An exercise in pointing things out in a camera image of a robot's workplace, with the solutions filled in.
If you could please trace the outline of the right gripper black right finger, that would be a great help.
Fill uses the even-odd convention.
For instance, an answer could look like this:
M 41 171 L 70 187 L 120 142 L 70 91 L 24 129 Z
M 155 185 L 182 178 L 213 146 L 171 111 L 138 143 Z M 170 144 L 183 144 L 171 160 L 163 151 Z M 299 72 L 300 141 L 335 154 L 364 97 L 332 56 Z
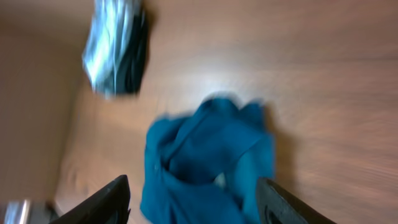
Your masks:
M 262 224 L 335 224 L 265 177 L 257 180 L 256 201 Z

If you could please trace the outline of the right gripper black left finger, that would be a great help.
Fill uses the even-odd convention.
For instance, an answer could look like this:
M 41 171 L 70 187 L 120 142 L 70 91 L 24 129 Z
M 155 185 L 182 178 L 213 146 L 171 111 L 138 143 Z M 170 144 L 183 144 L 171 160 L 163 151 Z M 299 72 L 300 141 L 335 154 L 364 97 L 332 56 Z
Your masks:
M 127 175 L 120 175 L 50 224 L 126 224 L 130 196 Z

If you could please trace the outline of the dark blue t-shirt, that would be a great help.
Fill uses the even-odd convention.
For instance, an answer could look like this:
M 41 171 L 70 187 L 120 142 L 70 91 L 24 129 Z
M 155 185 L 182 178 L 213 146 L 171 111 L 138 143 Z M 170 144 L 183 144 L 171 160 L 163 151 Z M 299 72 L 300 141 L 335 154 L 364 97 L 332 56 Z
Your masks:
M 203 102 L 148 130 L 141 212 L 152 223 L 259 223 L 256 182 L 275 176 L 274 138 L 259 103 Z

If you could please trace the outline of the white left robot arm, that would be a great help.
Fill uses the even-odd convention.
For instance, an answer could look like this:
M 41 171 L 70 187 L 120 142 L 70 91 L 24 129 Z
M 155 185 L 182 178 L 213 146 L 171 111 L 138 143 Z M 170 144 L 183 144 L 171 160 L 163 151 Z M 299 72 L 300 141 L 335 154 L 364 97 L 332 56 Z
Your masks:
M 48 202 L 21 200 L 1 204 L 1 224 L 49 224 L 58 218 Z

